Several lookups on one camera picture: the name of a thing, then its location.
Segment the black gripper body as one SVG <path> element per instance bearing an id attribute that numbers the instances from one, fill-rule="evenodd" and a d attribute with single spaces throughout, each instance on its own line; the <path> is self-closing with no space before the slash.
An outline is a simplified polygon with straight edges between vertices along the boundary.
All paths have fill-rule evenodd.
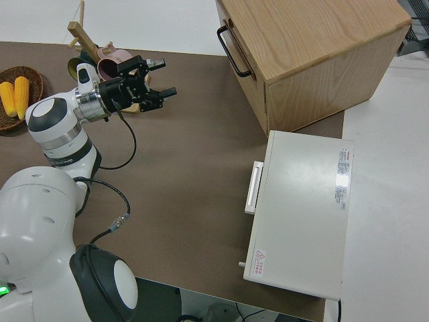
<path id="1" fill-rule="evenodd" d="M 119 76 L 115 64 L 115 76 L 110 80 L 104 80 L 99 84 L 101 98 L 105 103 L 108 111 L 126 110 L 132 105 L 137 105 L 149 92 L 149 83 L 147 82 L 148 75 L 145 77 L 144 83 L 117 83 L 116 78 Z"/>

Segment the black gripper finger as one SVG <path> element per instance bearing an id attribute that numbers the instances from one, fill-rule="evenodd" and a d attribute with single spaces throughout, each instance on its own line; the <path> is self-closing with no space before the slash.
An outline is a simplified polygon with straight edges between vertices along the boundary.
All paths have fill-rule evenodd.
<path id="1" fill-rule="evenodd" d="M 165 60 L 143 59 L 141 56 L 134 56 L 117 65 L 118 77 L 116 82 L 121 84 L 144 83 L 149 71 L 154 71 L 166 66 Z"/>
<path id="2" fill-rule="evenodd" d="M 162 91 L 155 91 L 150 89 L 148 94 L 139 103 L 139 110 L 141 112 L 153 111 L 163 107 L 164 99 L 177 94 L 175 87 L 165 89 Z"/>

